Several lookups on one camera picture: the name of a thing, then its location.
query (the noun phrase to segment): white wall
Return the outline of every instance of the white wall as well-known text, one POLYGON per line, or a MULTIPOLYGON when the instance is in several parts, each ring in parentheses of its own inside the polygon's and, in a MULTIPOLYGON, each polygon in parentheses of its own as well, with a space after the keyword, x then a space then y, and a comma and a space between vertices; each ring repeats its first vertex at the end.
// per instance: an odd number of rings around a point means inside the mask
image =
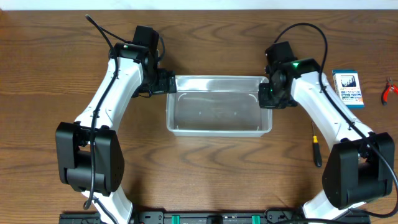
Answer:
POLYGON ((0 0, 2 10, 398 9, 398 0, 0 0))

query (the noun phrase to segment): wooden table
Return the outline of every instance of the wooden table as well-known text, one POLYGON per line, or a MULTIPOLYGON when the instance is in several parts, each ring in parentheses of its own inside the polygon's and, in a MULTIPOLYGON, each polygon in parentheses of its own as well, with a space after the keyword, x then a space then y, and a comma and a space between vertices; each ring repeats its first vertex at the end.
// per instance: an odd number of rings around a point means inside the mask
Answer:
MULTIPOLYGON (((178 75, 264 75, 264 50, 279 32, 295 22, 317 24, 329 41, 329 81, 332 69, 357 70, 366 106, 354 114, 398 142, 398 96, 381 105, 386 77, 398 80, 397 11, 2 12, 0 223, 57 223, 62 212, 83 210, 85 198, 59 180, 54 134, 59 122, 83 111, 107 68, 108 46, 86 13, 125 39, 137 25, 152 26, 165 40, 162 66, 178 75)), ((283 39, 298 58, 322 59, 315 30, 298 27, 283 39)), ((263 211, 296 207, 322 189, 303 108, 274 111, 272 131, 261 138, 178 138, 166 128, 165 99, 133 99, 119 129, 122 186, 134 203, 263 211)), ((329 151, 319 138, 326 164, 329 151)), ((395 195, 367 208, 389 212, 395 195)), ((395 223, 398 216, 373 220, 395 223)))

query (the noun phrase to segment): pliers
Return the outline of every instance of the pliers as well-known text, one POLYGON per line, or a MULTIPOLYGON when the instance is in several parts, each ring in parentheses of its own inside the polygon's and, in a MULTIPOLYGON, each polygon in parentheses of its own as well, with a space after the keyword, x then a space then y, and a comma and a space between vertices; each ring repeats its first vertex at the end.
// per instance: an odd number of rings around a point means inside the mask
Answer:
POLYGON ((397 86, 392 82, 392 78, 387 78, 387 85, 386 85, 386 89, 383 91, 383 94, 381 95, 381 103, 383 105, 387 105, 387 97, 388 97, 388 93, 390 91, 394 91, 394 93, 396 93, 398 95, 398 88, 397 86))

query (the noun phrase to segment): screwdriver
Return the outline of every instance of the screwdriver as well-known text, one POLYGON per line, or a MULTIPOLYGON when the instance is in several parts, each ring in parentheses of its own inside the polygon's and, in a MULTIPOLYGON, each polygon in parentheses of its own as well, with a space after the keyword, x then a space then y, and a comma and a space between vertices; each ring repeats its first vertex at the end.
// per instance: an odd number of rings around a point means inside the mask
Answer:
POLYGON ((322 157, 321 157, 321 152, 319 150, 319 143, 318 143, 318 138, 317 135, 315 134, 315 127, 313 121, 311 121, 312 124, 312 149, 313 149, 313 161, 317 167, 322 166, 322 157))

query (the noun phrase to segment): plastic tray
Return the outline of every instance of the plastic tray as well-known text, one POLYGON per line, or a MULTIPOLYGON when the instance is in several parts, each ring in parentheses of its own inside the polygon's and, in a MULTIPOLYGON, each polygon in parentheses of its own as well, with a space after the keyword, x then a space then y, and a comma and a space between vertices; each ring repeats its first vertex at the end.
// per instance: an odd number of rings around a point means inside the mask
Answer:
POLYGON ((176 136, 259 137, 272 128, 272 111, 260 109, 266 77, 179 75, 167 95, 167 129, 176 136))

